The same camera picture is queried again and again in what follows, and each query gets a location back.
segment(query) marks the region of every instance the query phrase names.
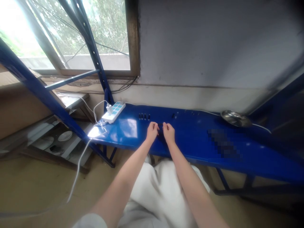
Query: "blue metal table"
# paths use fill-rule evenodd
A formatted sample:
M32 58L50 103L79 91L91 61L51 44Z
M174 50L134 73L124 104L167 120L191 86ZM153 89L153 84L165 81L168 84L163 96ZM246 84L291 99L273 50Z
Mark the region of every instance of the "blue metal table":
M284 147L266 130L257 126L237 128L220 116L202 111L126 104L116 121L104 126L107 133L101 135L104 129L96 126L88 137L99 144L135 150L144 141L150 121L172 124L177 145L192 163L242 172L248 177L304 183L304 166L289 157L292 152L284 154ZM170 157L162 131L150 153Z

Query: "white plate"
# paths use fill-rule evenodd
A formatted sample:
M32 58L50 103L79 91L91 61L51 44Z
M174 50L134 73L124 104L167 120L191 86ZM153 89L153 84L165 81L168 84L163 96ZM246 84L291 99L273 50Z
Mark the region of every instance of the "white plate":
M58 141L60 141L60 142L68 141L70 138L72 138L72 135L73 135L73 132L71 132L71 131L63 132L59 136Z
M45 150L48 148L52 143L54 142L54 137L47 136L40 139L37 139L35 142L33 142L33 146L37 147L41 150Z

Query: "tree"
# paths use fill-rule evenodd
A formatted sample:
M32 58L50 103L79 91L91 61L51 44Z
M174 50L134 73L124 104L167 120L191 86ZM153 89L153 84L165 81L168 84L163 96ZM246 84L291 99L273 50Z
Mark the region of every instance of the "tree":
M64 55L74 55L84 44L76 26L56 0L32 0L40 16ZM95 41L128 53L124 0L84 0L88 20ZM97 45L99 54L117 53ZM79 54L89 54L84 46Z
M17 45L18 41L11 40L4 31L0 30L0 38L9 46L9 48L18 56L22 56L23 53L20 51L19 46Z

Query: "metal bowl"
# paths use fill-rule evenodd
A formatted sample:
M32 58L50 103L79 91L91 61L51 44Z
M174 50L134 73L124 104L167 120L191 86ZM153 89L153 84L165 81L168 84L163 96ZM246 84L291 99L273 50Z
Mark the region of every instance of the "metal bowl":
M247 116L231 111L225 110L221 112L221 117L226 120L228 123L237 126L237 127L250 127L252 125L250 119Z

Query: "window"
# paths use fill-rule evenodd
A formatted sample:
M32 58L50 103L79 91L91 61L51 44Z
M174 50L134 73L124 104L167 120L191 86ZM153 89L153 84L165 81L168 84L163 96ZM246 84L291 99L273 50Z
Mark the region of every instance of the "window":
M0 1L0 38L32 69L55 69L14 1Z
M0 12L1 38L27 67L43 75L68 76L95 69L81 33L57 0L0 1L8 5ZM137 6L131 2L83 0L101 62L110 76L139 75ZM15 15L23 18L7 20Z

